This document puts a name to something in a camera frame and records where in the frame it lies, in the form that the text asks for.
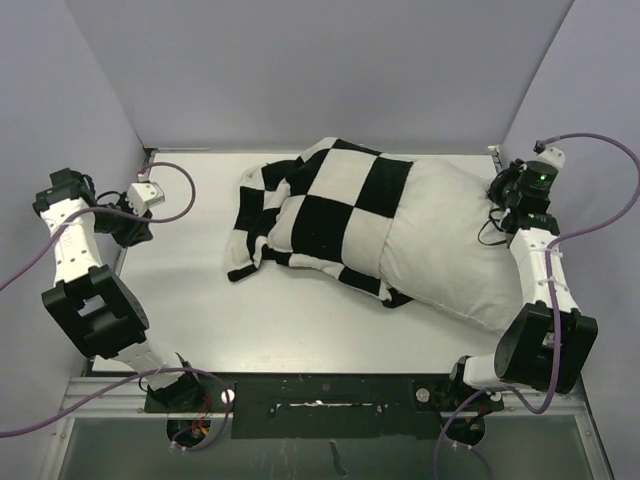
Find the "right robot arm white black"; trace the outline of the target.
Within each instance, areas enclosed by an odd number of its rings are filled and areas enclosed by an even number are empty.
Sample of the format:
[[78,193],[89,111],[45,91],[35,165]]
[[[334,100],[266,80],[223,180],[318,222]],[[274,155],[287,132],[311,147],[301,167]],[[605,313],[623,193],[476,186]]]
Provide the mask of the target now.
[[575,386],[598,326],[573,299],[556,243],[559,227],[549,214],[550,190],[564,157],[560,152],[516,160],[488,189],[501,218],[496,223],[516,262],[522,307],[491,355],[465,356],[445,384],[448,402],[469,408],[481,390],[526,386],[566,394]]

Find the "black white checkered pillowcase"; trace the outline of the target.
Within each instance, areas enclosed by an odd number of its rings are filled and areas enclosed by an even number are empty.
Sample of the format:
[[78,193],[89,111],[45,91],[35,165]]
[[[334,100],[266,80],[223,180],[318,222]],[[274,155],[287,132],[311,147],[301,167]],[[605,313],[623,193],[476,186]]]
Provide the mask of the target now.
[[226,276],[240,282],[264,261],[321,271],[387,308],[410,302],[381,272],[381,258],[413,161],[327,137],[239,181]]

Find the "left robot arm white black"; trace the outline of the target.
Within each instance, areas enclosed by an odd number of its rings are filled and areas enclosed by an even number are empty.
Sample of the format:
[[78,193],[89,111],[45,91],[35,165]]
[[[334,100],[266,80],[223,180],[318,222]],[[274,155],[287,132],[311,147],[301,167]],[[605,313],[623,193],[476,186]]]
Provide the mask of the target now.
[[171,410],[190,411],[205,398],[189,363],[147,336],[148,317],[134,293],[101,259],[96,235],[123,247],[152,240],[152,209],[165,200],[161,187],[141,171],[114,203],[99,202],[93,180],[65,168],[37,193],[35,213],[48,227],[56,270],[43,305],[87,358],[114,360],[147,375],[147,394]]

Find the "white pillow insert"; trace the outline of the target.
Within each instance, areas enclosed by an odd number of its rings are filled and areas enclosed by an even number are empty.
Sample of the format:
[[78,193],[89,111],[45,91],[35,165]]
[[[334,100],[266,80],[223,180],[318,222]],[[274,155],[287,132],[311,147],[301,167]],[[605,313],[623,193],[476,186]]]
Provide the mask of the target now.
[[516,262],[497,231],[479,231],[493,204],[488,184],[451,163],[409,171],[381,254],[383,278],[404,295],[503,333],[522,307]]

